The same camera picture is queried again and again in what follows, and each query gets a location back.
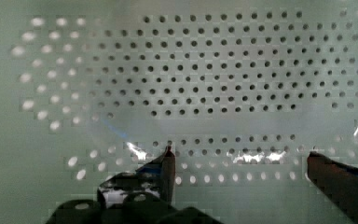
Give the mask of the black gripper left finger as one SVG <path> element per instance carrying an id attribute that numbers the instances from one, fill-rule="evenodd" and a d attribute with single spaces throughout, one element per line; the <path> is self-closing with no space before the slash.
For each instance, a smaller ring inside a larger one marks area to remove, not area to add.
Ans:
<path id="1" fill-rule="evenodd" d="M 46 224 L 223 224 L 199 209 L 172 206 L 175 155 L 163 153 L 133 172 L 105 180 L 96 198 L 60 204 Z"/>

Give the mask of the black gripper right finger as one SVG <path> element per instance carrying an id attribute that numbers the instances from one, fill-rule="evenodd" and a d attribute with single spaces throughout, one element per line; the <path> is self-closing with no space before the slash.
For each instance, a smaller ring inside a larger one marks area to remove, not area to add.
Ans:
<path id="1" fill-rule="evenodd" d="M 312 151 L 307 157 L 307 176 L 332 203 L 358 224 L 358 168 Z"/>

